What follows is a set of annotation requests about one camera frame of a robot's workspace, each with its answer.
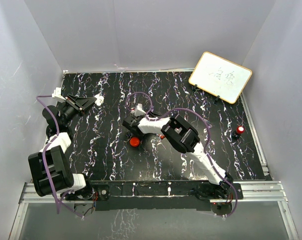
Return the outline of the white earbud charging case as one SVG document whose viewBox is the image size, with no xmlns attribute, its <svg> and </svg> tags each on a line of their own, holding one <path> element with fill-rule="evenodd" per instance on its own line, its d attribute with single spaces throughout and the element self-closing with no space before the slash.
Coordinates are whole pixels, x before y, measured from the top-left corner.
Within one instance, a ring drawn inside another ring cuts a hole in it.
<svg viewBox="0 0 302 240">
<path fill-rule="evenodd" d="M 97 95 L 95 95 L 94 97 L 96 98 L 95 104 L 96 104 L 98 107 L 101 106 L 101 105 L 103 104 L 103 102 L 104 102 L 104 96 L 101 95 L 101 94 L 97 94 Z"/>
</svg>

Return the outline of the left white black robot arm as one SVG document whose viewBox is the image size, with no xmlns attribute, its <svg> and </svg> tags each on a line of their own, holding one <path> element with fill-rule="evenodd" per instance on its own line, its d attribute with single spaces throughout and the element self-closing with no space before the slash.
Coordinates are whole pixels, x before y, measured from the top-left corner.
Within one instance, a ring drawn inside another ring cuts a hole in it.
<svg viewBox="0 0 302 240">
<path fill-rule="evenodd" d="M 48 124 L 47 143 L 28 157 L 35 190 L 42 197 L 69 191 L 77 198 L 90 199 L 94 194 L 93 185 L 84 174 L 72 173 L 65 152 L 73 140 L 69 122 L 77 115 L 85 115 L 98 102 L 98 97 L 62 97 L 59 93 L 51 97 L 57 98 L 61 105 L 45 105 L 42 111 Z"/>
</svg>

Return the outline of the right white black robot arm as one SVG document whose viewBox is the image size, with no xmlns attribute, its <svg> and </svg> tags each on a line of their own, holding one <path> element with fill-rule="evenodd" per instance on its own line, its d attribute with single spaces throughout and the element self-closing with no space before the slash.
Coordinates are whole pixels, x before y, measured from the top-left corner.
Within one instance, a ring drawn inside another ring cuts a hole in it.
<svg viewBox="0 0 302 240">
<path fill-rule="evenodd" d="M 198 131 L 179 114 L 163 118 L 130 115 L 122 125 L 136 137 L 163 135 L 176 151 L 189 156 L 204 172 L 217 197 L 223 199 L 231 193 L 233 178 L 209 156 Z"/>
</svg>

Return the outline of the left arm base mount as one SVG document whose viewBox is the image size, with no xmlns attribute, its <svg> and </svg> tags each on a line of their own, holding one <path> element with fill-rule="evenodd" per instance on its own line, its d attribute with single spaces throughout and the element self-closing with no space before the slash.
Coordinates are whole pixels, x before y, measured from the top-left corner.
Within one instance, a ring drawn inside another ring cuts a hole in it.
<svg viewBox="0 0 302 240">
<path fill-rule="evenodd" d="M 105 184 L 86 186 L 75 193 L 67 194 L 65 199 L 67 201 L 107 201 L 109 200 L 109 186 Z"/>
</svg>

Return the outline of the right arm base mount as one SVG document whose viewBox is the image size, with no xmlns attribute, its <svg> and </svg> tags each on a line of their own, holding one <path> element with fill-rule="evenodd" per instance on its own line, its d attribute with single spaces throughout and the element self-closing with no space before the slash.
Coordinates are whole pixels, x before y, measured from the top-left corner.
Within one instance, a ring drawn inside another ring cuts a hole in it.
<svg viewBox="0 0 302 240">
<path fill-rule="evenodd" d="M 233 188 L 227 184 L 226 188 L 224 189 L 219 185 L 210 184 L 209 182 L 203 182 L 191 188 L 190 193 L 201 200 L 226 200 L 229 197 L 233 197 L 233 199 L 235 199 L 235 194 L 237 194 L 237 198 L 239 200 L 242 200 L 244 198 L 243 191 L 239 183 L 234 183 Z"/>
</svg>

